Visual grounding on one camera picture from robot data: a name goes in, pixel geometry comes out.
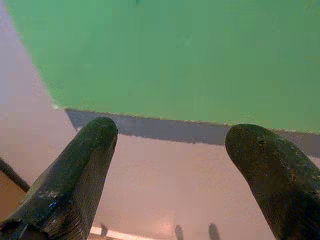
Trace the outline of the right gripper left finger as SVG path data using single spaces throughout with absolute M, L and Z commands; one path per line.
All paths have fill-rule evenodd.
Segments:
M 117 139 L 118 128 L 108 117 L 85 125 L 0 224 L 1 239 L 87 239 Z

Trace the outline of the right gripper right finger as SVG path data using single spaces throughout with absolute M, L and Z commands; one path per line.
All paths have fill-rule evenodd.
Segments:
M 294 143 L 238 124 L 227 132 L 225 148 L 277 240 L 320 238 L 320 170 Z

